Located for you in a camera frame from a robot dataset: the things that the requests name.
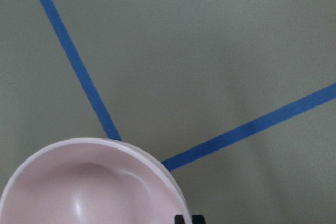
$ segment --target blue tape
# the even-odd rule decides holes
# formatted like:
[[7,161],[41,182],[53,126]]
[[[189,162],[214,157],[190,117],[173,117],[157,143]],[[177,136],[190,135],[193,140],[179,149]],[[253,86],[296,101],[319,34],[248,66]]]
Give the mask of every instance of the blue tape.
[[336,83],[162,162],[170,171],[336,98]]
[[65,51],[80,84],[82,85],[95,113],[108,138],[121,140],[121,137],[93,84],[52,0],[40,0],[51,25]]

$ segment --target gray floor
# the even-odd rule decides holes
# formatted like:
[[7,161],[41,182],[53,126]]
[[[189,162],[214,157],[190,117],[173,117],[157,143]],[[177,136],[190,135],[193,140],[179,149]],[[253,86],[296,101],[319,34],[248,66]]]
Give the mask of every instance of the gray floor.
[[[124,141],[159,160],[336,82],[336,0],[53,0]],[[0,189],[105,138],[39,0],[0,0]],[[218,223],[335,223],[336,101],[172,174]]]

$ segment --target pink bowl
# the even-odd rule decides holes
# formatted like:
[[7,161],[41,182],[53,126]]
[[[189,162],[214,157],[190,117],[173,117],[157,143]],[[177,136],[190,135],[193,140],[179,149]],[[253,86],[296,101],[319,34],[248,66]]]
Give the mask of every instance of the pink bowl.
[[0,224],[173,224],[190,214],[177,183],[145,151],[77,138],[49,145],[16,170],[0,199]]

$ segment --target black object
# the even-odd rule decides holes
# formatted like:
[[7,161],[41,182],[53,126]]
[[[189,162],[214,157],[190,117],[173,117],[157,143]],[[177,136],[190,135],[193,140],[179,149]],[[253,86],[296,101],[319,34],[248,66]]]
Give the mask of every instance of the black object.
[[[193,224],[206,224],[205,218],[203,215],[193,215],[192,221],[193,221]],[[175,215],[175,224],[185,224],[185,221],[182,215]]]

